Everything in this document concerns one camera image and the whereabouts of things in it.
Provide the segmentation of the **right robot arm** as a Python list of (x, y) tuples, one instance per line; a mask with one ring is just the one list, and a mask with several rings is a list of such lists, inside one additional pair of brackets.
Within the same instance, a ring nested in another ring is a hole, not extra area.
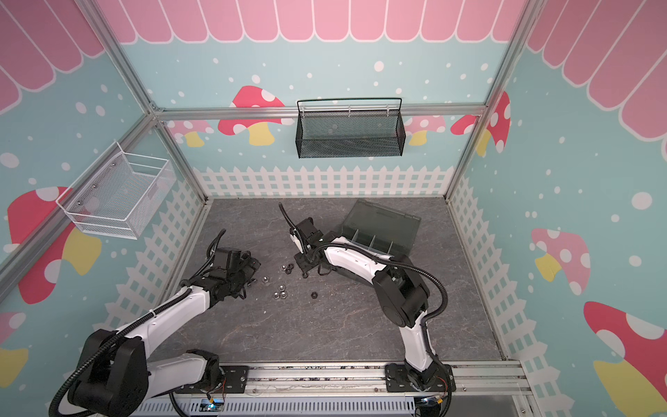
[(440, 280), (409, 258), (420, 217), (359, 200), (339, 230), (324, 233), (313, 218), (295, 222), (286, 208), (280, 211), (298, 248), (295, 262), (302, 275), (335, 272), (371, 286), (383, 314), (401, 332), (411, 384), (423, 390), (435, 382), (448, 383), (427, 326), (445, 311), (448, 293)]

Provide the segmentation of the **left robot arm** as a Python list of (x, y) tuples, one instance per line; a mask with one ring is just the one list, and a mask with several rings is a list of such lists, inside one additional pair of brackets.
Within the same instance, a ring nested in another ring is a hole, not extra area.
[(206, 394), (228, 379), (217, 354), (189, 349), (177, 357), (151, 361), (155, 350), (192, 319), (227, 298), (243, 299), (260, 269), (248, 251), (222, 248), (221, 231), (208, 245), (203, 266), (166, 302), (114, 330), (97, 330), (86, 340), (76, 369), (54, 395), (50, 416), (61, 415), (67, 401), (79, 415), (130, 416), (156, 396), (180, 387)]

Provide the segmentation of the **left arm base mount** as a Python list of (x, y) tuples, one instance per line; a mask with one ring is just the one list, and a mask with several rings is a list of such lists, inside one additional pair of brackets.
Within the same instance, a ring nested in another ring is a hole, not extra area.
[(222, 365), (213, 378), (205, 375), (202, 382), (187, 384), (177, 394), (244, 394), (249, 380), (249, 366)]

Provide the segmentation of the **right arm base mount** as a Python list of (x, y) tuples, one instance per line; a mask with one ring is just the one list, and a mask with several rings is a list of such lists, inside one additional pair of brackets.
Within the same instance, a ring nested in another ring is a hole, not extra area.
[(386, 389), (389, 393), (449, 393), (457, 387), (450, 365), (433, 362), (425, 371), (406, 363), (385, 366)]

